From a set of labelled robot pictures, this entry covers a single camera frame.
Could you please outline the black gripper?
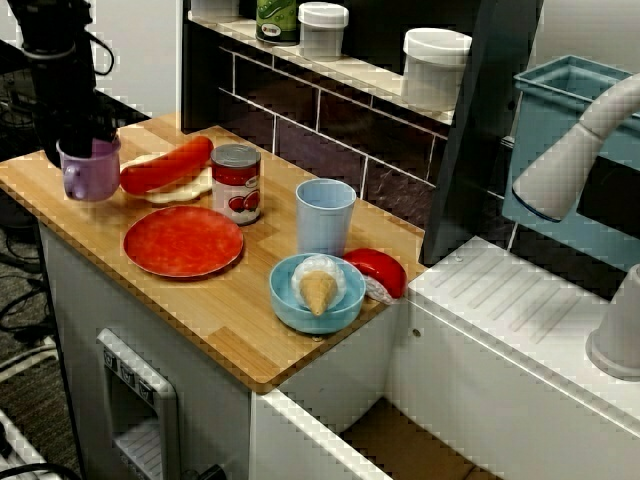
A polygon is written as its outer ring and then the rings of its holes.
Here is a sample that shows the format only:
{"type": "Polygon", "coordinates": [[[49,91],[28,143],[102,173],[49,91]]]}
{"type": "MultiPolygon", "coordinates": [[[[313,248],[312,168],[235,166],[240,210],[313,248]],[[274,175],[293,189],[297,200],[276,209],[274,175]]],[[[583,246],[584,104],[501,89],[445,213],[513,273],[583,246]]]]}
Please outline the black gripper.
{"type": "Polygon", "coordinates": [[[61,167],[57,141],[68,156],[92,156],[93,140],[112,141],[116,124],[95,91],[92,64],[78,53],[30,55],[36,94],[34,121],[49,162],[61,167]]]}

